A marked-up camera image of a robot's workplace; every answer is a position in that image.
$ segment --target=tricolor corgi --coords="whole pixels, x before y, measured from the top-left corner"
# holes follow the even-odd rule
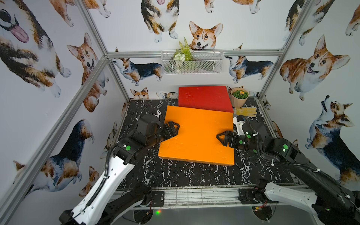
[[[169,31],[171,38],[178,38],[175,26],[179,12],[179,0],[141,1],[141,14],[150,33],[154,32],[156,43],[161,41],[161,34],[165,31]]]
[[[73,27],[74,23],[71,22],[71,18],[67,14],[67,6],[75,5],[74,0],[50,0],[50,3],[53,5],[54,9],[58,14],[63,18],[63,20],[70,26]],[[105,18],[110,16],[110,12],[105,8],[106,0],[85,0],[86,7],[88,9],[97,9],[101,15]]]
[[[67,45],[67,47],[71,54],[73,54],[82,63],[84,73],[82,74],[81,85],[83,85],[98,62],[98,58],[91,47],[90,36],[85,33],[84,43],[79,47],[72,45]],[[107,91],[104,88],[105,82],[108,81],[109,78],[105,77],[104,73],[101,73],[90,92],[87,94],[84,100],[84,106],[89,112],[93,112],[95,107],[99,104],[100,94],[106,95]]]
[[[0,1],[0,58],[11,72],[41,91],[50,89],[55,98],[61,89],[55,82],[58,72],[69,77],[61,65],[53,42],[22,0]]]
[[[89,167],[89,182],[86,186],[80,191],[79,196],[85,197],[89,191],[92,189],[96,181],[99,179],[99,173],[92,167]]]
[[[94,143],[90,124],[82,119],[75,124],[61,151],[45,162],[26,195],[36,190],[57,192],[66,188],[71,181],[75,184],[77,178],[81,181],[79,166],[85,140],[88,138]]]
[[[205,9],[208,13],[213,12],[214,8],[214,1],[215,0],[205,0]],[[248,5],[250,7],[250,13],[254,14],[259,11],[259,2],[261,0],[233,0],[233,2],[236,2],[239,5]]]
[[[355,10],[353,17],[350,20],[349,25],[347,26],[347,29],[345,32],[346,35],[352,36],[352,31],[357,31],[359,24],[360,24],[360,5]]]
[[[131,93],[134,95],[132,99],[149,99],[148,88],[144,88],[142,91],[135,91],[130,89]]]
[[[166,93],[166,92],[159,91],[159,92],[156,92],[156,95],[157,95],[160,99],[179,98],[179,94],[176,93],[176,92]]]
[[[230,60],[229,73],[234,77],[234,84],[238,83],[241,78],[248,77],[260,73],[260,79],[262,80],[271,71],[271,67],[274,65],[270,61],[252,62],[246,59],[246,56],[226,56]]]
[[[335,69],[345,66],[350,60],[348,55],[333,55],[326,48],[325,36],[319,39],[314,55],[309,59],[290,59],[280,68],[284,81],[290,83],[289,93],[300,92],[300,99],[305,100],[305,93],[314,89]]]
[[[108,136],[108,140],[106,141],[106,145],[104,147],[104,151],[103,153],[100,155],[100,159],[104,159],[106,158],[106,155],[108,154],[108,150],[110,149],[110,147],[113,145],[114,143],[114,139],[116,136],[116,132],[117,132],[117,122],[114,122],[113,128]]]
[[[359,189],[360,162],[349,150],[340,137],[343,126],[353,127],[354,124],[344,113],[352,103],[341,104],[330,100],[326,96],[321,102],[323,108],[321,115],[310,127],[310,138],[307,139],[307,149],[316,148],[332,165],[340,170],[340,181],[346,187]]]
[[[139,85],[140,80],[152,75],[157,76],[159,78],[158,81],[161,81],[163,69],[159,63],[135,64],[129,58],[112,59],[112,62],[119,68],[120,73],[126,79],[135,83],[135,86]]]
[[[222,32],[224,26],[219,23],[211,29],[203,29],[190,21],[189,27],[191,35],[194,37],[189,45],[191,49],[214,49],[216,37]]]
[[[335,0],[316,0],[315,6],[311,9],[310,18],[308,18],[302,26],[302,35],[299,39],[301,46],[305,44],[305,37],[318,23],[323,20],[334,1]],[[284,40],[286,40],[290,35],[290,32],[292,31],[292,28],[294,27],[295,22],[297,21],[297,18],[302,10],[304,2],[305,0],[296,0],[290,8],[285,27],[285,30],[288,30],[288,34],[284,37]]]

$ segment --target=yellow glove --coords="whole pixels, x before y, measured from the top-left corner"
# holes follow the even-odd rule
[[[236,114],[236,115],[256,117],[256,114],[257,114],[257,111],[256,111],[257,108],[255,106],[238,108],[238,109],[233,109],[233,110],[234,110],[234,114]]]

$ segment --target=wire grid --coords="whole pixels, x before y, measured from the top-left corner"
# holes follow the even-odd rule
[[[207,74],[220,73],[224,53],[222,50],[194,50],[194,61],[174,61],[175,50],[161,51],[162,67],[165,74]]]

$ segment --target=red foam block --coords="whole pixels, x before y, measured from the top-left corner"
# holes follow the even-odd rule
[[[179,87],[179,106],[234,112],[225,86]]]

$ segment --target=orange foam block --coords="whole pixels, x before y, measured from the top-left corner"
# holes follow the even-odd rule
[[[165,123],[180,125],[177,136],[160,143],[159,157],[189,162],[234,165],[234,149],[216,135],[233,130],[233,113],[167,106]]]

